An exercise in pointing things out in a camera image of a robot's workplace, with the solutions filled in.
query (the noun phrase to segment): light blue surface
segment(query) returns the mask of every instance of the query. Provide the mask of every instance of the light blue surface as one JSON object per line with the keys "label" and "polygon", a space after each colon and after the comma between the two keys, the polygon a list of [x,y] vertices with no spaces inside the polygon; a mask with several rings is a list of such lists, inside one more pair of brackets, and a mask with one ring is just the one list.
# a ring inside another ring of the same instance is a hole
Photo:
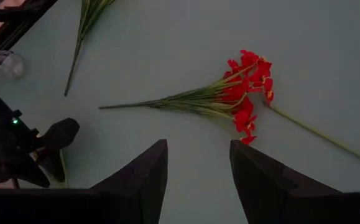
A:
{"label": "light blue surface", "polygon": [[[13,47],[26,59],[23,80],[0,77],[0,96],[31,128],[80,123],[64,152],[70,187],[91,187],[165,138],[161,223],[245,223],[230,134],[189,114],[98,110],[207,85],[240,49],[274,63],[275,106],[360,150],[360,1],[117,0],[89,36],[65,98],[80,5],[59,1]],[[359,159],[266,108],[258,113],[255,148],[338,190],[360,190]]]}

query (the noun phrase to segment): clear plastic object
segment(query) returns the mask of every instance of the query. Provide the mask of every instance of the clear plastic object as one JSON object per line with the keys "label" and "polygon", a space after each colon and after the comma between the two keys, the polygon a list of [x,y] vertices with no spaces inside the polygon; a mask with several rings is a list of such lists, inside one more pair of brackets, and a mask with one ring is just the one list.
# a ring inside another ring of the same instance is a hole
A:
{"label": "clear plastic object", "polygon": [[24,60],[10,50],[0,50],[0,75],[20,79],[24,76]]}

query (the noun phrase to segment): flower bouquet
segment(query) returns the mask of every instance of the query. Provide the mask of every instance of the flower bouquet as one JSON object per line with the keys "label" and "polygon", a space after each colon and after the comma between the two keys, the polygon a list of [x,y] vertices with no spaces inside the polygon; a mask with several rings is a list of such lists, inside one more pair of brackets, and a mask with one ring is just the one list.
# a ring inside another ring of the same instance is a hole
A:
{"label": "flower bouquet", "polygon": [[114,106],[100,106],[100,109],[148,106],[163,110],[186,111],[206,117],[220,117],[231,120],[238,132],[244,132],[241,138],[244,144],[255,140],[253,114],[254,105],[250,94],[264,94],[267,104],[274,99],[271,63],[253,52],[241,50],[241,63],[228,60],[231,70],[225,72],[218,81],[196,90],[186,91],[160,100],[146,101]]}

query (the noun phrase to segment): green led light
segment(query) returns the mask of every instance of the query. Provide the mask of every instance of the green led light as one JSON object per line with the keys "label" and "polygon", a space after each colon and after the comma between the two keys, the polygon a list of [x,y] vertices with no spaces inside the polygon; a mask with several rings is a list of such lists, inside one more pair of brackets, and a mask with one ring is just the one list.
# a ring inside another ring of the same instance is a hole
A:
{"label": "green led light", "polygon": [[13,118],[13,119],[12,119],[12,123],[13,123],[13,124],[18,124],[18,122],[19,122],[19,121],[18,121],[17,118]]}

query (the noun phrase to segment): white table surface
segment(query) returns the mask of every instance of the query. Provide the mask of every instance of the white table surface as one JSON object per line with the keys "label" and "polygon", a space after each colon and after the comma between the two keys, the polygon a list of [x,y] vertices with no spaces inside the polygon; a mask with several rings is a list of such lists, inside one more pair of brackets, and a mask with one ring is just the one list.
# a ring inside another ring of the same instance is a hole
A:
{"label": "white table surface", "polygon": [[[12,48],[25,78],[0,96],[41,133],[75,118],[64,155],[71,188],[88,188],[167,139],[161,223],[245,223],[229,164],[231,135],[198,116],[98,106],[207,85],[240,49],[274,63],[274,105],[360,150],[360,1],[117,0],[88,37],[68,97],[80,0],[58,1]],[[256,149],[320,182],[360,191],[360,160],[266,108]]]}

